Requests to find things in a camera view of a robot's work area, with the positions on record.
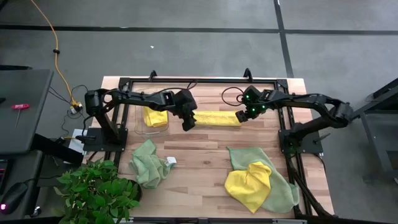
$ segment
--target folded yellow cloth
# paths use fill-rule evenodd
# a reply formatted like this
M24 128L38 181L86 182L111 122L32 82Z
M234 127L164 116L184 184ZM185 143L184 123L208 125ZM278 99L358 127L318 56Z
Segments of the folded yellow cloth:
M154 111L149 107L144 107L144 122L148 127L160 127L168 122L167 111Z
M240 126L235 111L194 111L197 125ZM148 127L160 127L167 124L167 111L159 112L144 107L144 121Z
M240 126L235 111L195 111L197 125Z
M226 191L254 213L264 203L271 191L269 176L271 169L262 162L248 165L247 170L236 170L228 174Z

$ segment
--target plant pot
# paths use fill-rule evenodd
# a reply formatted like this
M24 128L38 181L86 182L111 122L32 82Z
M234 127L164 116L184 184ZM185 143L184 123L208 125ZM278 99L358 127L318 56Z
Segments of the plant pot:
M136 181L134 181L134 180L130 180L130 182L132 183L132 185L134 186L135 184L137 184L138 185L138 193L137 193L137 196L134 198L134 200L136 200L136 201L140 201L141 200L141 198L142 198L142 189L141 189L141 186L136 182Z

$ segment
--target white tag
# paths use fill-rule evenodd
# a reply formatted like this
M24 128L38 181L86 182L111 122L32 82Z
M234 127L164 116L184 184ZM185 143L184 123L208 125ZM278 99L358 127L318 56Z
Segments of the white tag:
M166 159L167 159L167 162L165 163L166 166L171 166L171 165L177 163L177 160L175 160L175 157L169 156Z

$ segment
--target yellow cable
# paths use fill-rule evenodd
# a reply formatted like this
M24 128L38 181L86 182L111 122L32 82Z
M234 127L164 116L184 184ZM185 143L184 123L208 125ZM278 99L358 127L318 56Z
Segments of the yellow cable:
M45 14L40 10L40 8L36 5L36 3L35 3L33 0L30 0L30 1L33 3L33 5L35 5L35 7L37 8L37 10L39 10L39 12L41 13L41 15L44 17L44 19L47 21L47 23L48 23L49 26L51 27L51 30L52 30L52 32L54 33L54 36L55 36L55 50L58 50L58 37L57 37L57 33L55 33L55 30L54 30L54 28L53 28L52 25L51 25L51 22L49 21L49 19L47 18L47 16L45 16ZM63 77L63 75L62 75L60 69L58 68L58 53L55 53L55 68L57 69L58 74L60 74L60 76L61 76L63 82L65 82L65 84L66 84L66 86L67 86L67 89L68 89L70 98L72 99L72 105L73 105L73 106L76 106L76 105L77 105L77 102L75 101L75 99L74 99L73 96L72 96L72 92L71 92L70 89L69 89L68 82L67 82L66 79Z

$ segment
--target metal bracket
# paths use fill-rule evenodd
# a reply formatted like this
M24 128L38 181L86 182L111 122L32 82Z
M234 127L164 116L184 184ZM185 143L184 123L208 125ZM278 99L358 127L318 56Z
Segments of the metal bracket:
M154 79L155 76L157 76L157 74L156 74L156 71L153 70L153 71L150 73L150 75L149 75L149 81L151 82L151 81Z
M293 147L286 142L286 136L290 134L290 130L280 130L279 134L279 144L280 150L283 154L293 154L293 153L312 153L319 154L323 153L323 148L320 142L319 132L315 131L310 133L303 138L300 147Z
M123 90L123 87L126 86L130 81L130 78L120 78L119 79L119 89Z
M250 69L246 68L243 74L244 78L248 78L249 82L253 82L253 76L251 75Z
M119 128L120 144L104 144L101 128L89 128L87 136L96 136L94 141L86 142L83 147L84 151L97 151L97 152L123 152L126 148L127 134L129 130L126 128Z
M287 88L288 84L287 84L287 80L286 79L277 79L276 82L282 86L283 88Z

